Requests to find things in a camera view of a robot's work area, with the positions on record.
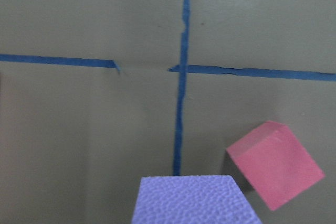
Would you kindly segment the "purple foam cube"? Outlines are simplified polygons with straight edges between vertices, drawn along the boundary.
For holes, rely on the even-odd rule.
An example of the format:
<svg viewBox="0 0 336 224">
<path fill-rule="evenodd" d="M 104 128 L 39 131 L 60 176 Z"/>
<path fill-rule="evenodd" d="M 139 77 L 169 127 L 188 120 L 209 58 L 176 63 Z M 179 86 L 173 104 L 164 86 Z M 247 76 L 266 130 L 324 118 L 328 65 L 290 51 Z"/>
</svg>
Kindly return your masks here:
<svg viewBox="0 0 336 224">
<path fill-rule="evenodd" d="M 229 175 L 141 179 L 132 223 L 260 223 Z"/>
</svg>

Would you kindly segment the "pink foam cube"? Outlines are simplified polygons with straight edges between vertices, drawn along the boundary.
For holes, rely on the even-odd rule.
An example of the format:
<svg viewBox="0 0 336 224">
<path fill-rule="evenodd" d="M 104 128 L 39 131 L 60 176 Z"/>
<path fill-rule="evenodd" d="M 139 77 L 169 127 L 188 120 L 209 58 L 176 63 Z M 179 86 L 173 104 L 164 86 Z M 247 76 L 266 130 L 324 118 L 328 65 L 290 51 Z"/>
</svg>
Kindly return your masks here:
<svg viewBox="0 0 336 224">
<path fill-rule="evenodd" d="M 250 131 L 227 153 L 271 211 L 325 177 L 291 129 L 274 121 Z"/>
</svg>

